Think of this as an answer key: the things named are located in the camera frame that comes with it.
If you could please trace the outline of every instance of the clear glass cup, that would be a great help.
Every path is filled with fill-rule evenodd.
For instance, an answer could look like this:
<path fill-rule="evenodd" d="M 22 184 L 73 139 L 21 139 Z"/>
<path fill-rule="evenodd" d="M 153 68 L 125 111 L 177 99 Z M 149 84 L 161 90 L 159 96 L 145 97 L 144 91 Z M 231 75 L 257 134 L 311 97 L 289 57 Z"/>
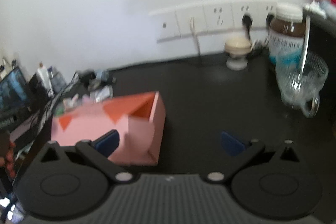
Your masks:
<path fill-rule="evenodd" d="M 281 91 L 282 102 L 301 109 L 307 118 L 314 117 L 320 106 L 319 92 L 328 77 L 328 66 L 317 54 L 308 51 L 303 74 L 298 64 L 288 55 L 276 58 L 276 77 Z"/>

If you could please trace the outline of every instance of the brown jar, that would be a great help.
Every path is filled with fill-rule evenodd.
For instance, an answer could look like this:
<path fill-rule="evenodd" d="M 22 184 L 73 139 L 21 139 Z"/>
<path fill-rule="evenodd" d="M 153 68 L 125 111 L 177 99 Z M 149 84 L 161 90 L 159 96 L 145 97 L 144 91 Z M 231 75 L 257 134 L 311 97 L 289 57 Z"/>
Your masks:
<path fill-rule="evenodd" d="M 279 3 L 276 17 L 269 28 L 268 47 L 269 60 L 275 65 L 277 55 L 285 55 L 289 63 L 299 63 L 303 41 L 305 39 L 305 23 L 302 8 L 288 3 Z"/>

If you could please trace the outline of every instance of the small bottle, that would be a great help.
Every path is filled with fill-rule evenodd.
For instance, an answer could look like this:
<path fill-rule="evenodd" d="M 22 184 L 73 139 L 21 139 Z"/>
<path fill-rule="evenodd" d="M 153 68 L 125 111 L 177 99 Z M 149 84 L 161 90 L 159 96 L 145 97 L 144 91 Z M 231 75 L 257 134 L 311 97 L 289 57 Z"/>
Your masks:
<path fill-rule="evenodd" d="M 43 66 L 42 62 L 40 62 L 40 64 L 39 64 L 39 68 L 37 69 L 37 74 L 36 75 L 41 80 L 42 85 L 47 90 L 48 96 L 52 97 L 54 95 L 53 86 L 51 85 L 51 81 L 49 79 L 48 70 L 45 66 Z"/>

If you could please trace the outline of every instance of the computer screen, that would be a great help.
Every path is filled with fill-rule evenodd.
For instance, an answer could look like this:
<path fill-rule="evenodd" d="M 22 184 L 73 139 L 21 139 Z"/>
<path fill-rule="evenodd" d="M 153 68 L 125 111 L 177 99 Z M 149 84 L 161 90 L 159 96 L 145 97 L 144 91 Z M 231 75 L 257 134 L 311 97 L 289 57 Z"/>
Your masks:
<path fill-rule="evenodd" d="M 0 81 L 0 112 L 22 107 L 30 102 L 31 90 L 19 67 Z"/>

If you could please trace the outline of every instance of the black table surface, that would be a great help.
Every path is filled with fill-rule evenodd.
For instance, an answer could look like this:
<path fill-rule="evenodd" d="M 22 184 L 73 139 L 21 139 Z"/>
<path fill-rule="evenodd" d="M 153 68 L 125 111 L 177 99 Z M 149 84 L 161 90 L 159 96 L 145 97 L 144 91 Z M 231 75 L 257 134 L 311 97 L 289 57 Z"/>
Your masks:
<path fill-rule="evenodd" d="M 336 139 L 329 120 L 331 102 L 321 99 L 316 117 L 307 119 L 280 99 L 275 75 L 265 56 L 231 71 L 224 54 L 144 64 L 116 70 L 114 95 L 159 91 L 166 122 L 155 168 L 130 168 L 166 174 L 209 173 L 230 160 L 220 133 L 258 138 L 269 147 L 293 140 L 323 186 L 314 215 L 336 219 Z"/>

